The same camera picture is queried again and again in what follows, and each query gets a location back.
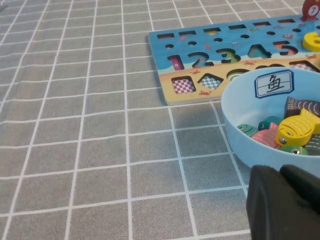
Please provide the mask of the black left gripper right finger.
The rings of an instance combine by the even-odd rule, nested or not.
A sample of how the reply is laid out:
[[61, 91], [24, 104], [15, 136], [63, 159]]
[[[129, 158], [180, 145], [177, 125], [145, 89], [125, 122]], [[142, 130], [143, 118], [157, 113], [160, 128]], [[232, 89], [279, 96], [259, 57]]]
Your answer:
[[292, 164], [283, 165], [280, 174], [297, 194], [306, 200], [315, 212], [320, 213], [320, 179]]

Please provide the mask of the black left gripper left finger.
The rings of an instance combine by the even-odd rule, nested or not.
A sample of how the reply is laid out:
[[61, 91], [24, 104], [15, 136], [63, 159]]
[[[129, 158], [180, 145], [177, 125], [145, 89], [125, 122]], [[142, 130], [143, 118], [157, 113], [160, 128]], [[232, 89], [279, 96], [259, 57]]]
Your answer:
[[253, 240], [320, 238], [320, 214], [272, 167], [251, 168], [246, 211]]

